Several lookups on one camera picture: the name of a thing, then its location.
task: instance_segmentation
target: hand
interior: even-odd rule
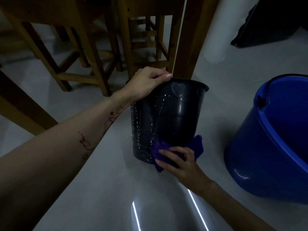
[[[179,168],[175,168],[170,164],[167,164],[161,160],[155,159],[156,163],[173,174],[179,179],[179,181],[186,186],[187,189],[191,190],[199,196],[203,196],[204,193],[209,189],[212,181],[205,175],[200,167],[195,162],[195,153],[188,147],[171,147],[170,151],[159,150],[159,153],[173,160],[178,164]],[[171,151],[177,151],[184,154],[186,161],[183,161],[176,154]]]
[[[134,103],[149,95],[154,88],[171,78],[171,73],[147,66],[135,73],[123,91],[131,98],[131,103]]]

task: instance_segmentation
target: forearm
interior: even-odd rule
[[[202,197],[208,202],[235,230],[262,230],[273,231],[274,229],[261,220],[227,192],[225,192],[216,182],[211,182],[207,191]]]
[[[115,93],[1,157],[0,229],[33,229],[128,105]]]

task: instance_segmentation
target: fingernail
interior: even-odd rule
[[[166,74],[167,79],[171,79],[172,77],[173,77],[173,75],[171,73]]]

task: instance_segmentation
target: bucket handle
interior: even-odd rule
[[[257,106],[259,108],[263,108],[267,105],[267,97],[269,96],[269,88],[270,88],[270,85],[273,81],[275,81],[276,79],[280,79],[280,78],[283,78],[283,77],[288,77],[288,76],[294,76],[294,77],[305,77],[305,78],[308,78],[308,75],[306,74],[297,74],[297,73],[286,73],[286,74],[282,74],[282,75],[278,75],[274,78],[272,78],[270,81],[268,81],[265,85],[265,88],[263,90],[263,97],[258,95],[257,96]]]

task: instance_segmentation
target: plastic bucket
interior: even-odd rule
[[[208,89],[201,82],[173,78],[132,104],[134,156],[153,163],[151,146],[156,140],[186,146],[195,136],[203,97]]]
[[[249,193],[308,204],[307,75],[280,75],[263,84],[224,158]]]

